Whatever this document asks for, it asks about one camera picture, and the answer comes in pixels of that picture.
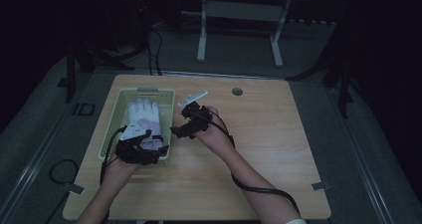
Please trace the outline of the white metal stand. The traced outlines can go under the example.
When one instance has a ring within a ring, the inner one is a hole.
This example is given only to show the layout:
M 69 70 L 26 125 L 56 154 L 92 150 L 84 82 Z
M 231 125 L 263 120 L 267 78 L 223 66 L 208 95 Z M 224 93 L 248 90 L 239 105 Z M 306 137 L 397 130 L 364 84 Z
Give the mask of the white metal stand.
M 237 20 L 250 20 L 262 22 L 275 22 L 278 27 L 270 35 L 270 46 L 276 68 L 284 65 L 282 51 L 279 47 L 279 40 L 292 0 L 284 0 L 283 5 L 253 4 L 242 2 L 229 2 L 219 0 L 201 0 L 200 34 L 197 47 L 197 62 L 204 62 L 207 45 L 207 19 L 225 18 Z

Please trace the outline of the person's right hand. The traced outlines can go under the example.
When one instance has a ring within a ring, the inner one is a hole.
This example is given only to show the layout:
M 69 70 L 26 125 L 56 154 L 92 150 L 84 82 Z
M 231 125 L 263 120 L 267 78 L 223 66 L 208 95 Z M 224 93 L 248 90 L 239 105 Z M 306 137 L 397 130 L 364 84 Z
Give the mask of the person's right hand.
M 212 123 L 205 131 L 200 130 L 196 132 L 194 136 L 215 154 L 228 154 L 234 149 L 234 146 L 228 136 L 227 128 L 225 127 L 222 119 L 218 116 L 217 109 L 208 107 L 208 110 L 212 115 Z

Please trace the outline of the purple glove with white fingers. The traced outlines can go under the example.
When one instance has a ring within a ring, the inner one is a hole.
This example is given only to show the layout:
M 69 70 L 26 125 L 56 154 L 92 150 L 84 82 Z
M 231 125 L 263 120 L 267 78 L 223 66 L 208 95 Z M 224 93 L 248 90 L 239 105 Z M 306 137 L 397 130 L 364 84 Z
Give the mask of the purple glove with white fingers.
M 143 129 L 151 131 L 150 137 L 144 139 L 140 146 L 147 150 L 159 150 L 163 146 L 159 104 L 150 99 L 138 98 L 129 103 L 127 108 L 130 121 L 136 121 Z

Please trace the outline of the black tripod stand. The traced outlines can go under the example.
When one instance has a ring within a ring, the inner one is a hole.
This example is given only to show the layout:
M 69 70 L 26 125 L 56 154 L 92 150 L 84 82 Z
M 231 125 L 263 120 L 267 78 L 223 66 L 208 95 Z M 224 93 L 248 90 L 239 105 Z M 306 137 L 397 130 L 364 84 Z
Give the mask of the black tripod stand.
M 333 89 L 337 82 L 340 82 L 337 107 L 341 115 L 347 118 L 347 104 L 352 102 L 352 98 L 348 92 L 352 57 L 353 46 L 347 32 L 347 27 L 343 22 L 338 22 L 319 55 L 316 64 L 298 75 L 287 77 L 286 81 L 301 81 L 327 69 L 322 79 L 322 84 L 325 88 Z
M 67 44 L 66 101 L 76 92 L 76 69 L 93 72 L 97 61 L 119 70 L 147 49 L 150 0 L 77 0 L 71 6 Z

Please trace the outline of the person's left hand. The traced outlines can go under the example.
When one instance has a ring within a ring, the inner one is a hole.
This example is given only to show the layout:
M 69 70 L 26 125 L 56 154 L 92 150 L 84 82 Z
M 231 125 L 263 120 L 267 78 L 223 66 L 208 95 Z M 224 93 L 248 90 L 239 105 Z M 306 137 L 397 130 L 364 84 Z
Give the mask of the person's left hand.
M 138 164 L 126 163 L 114 155 L 106 165 L 104 182 L 108 184 L 126 184 L 138 169 Z

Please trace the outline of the pale green plastic basket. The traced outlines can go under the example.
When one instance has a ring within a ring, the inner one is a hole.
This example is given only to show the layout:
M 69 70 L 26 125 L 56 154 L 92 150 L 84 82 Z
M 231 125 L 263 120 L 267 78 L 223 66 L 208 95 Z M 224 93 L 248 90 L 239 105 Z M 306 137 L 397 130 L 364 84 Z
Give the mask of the pale green plastic basket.
M 101 161 L 109 159 L 114 153 L 116 144 L 125 130 L 125 127 L 130 123 L 137 123 L 136 121 L 129 120 L 127 106 L 138 98 L 150 99 L 152 102 L 159 104 L 159 119 L 163 146 L 168 145 L 170 148 L 171 132 L 169 128 L 172 125 L 174 90 L 163 88 L 126 88 L 121 89 L 117 93 L 110 119 L 105 130 L 103 144 L 99 151 L 99 159 Z M 169 149 L 166 155 L 159 157 L 157 163 L 163 163 L 168 156 Z

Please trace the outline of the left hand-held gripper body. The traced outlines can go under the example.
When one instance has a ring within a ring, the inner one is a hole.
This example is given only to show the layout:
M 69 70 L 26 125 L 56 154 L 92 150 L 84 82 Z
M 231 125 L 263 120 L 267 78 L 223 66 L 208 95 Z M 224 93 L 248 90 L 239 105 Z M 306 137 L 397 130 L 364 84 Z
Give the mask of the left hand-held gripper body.
M 115 147 L 114 153 L 117 157 L 126 163 L 156 164 L 160 157 L 159 149 L 147 150 L 140 146 L 145 131 L 146 129 L 137 123 L 127 125 Z

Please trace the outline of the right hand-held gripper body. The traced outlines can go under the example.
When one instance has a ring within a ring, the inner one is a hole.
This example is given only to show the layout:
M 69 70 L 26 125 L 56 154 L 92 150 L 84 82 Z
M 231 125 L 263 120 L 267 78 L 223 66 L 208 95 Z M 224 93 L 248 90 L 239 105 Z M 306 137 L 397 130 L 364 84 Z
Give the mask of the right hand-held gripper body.
M 190 138 L 193 138 L 193 134 L 199 130 L 206 130 L 212 117 L 205 107 L 200 106 L 197 101 L 208 94 L 206 90 L 196 95 L 189 95 L 188 98 L 178 103 L 177 105 L 182 108 L 181 114 L 187 119 L 187 123 L 182 125 L 185 126 L 189 132 Z

